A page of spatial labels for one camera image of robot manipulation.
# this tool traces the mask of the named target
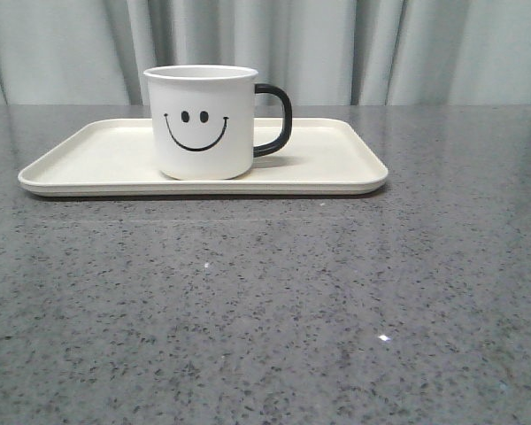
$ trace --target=gray curtain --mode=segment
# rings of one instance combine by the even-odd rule
[[[531,0],[0,0],[0,104],[147,104],[193,63],[294,104],[531,104]]]

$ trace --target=gray granite countertop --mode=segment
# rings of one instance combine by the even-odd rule
[[[146,116],[0,106],[0,424],[531,424],[531,107],[296,108],[388,166],[368,196],[19,186]]]

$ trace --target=rectangular tray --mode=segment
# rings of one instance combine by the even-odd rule
[[[256,118],[255,144],[272,141],[281,119]],[[293,119],[280,151],[254,159],[232,180],[179,181],[154,162],[150,119],[88,124],[19,172],[22,188],[45,197],[187,194],[360,194],[384,184],[388,169],[340,120]]]

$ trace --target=white mug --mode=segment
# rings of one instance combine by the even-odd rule
[[[148,78],[159,169],[180,180],[230,179],[247,172],[254,157],[281,149],[291,135],[285,92],[254,84],[258,71],[239,66],[160,66]],[[254,96],[269,93],[283,105],[283,126],[270,143],[253,146]]]

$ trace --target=mug handle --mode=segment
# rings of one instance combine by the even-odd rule
[[[281,104],[283,105],[283,127],[281,128],[281,133],[273,142],[262,144],[261,146],[254,146],[254,158],[257,158],[277,152],[285,146],[291,136],[291,128],[293,127],[293,109],[291,108],[289,97],[279,87],[271,84],[258,83],[254,86],[254,93],[274,95],[281,100]]]

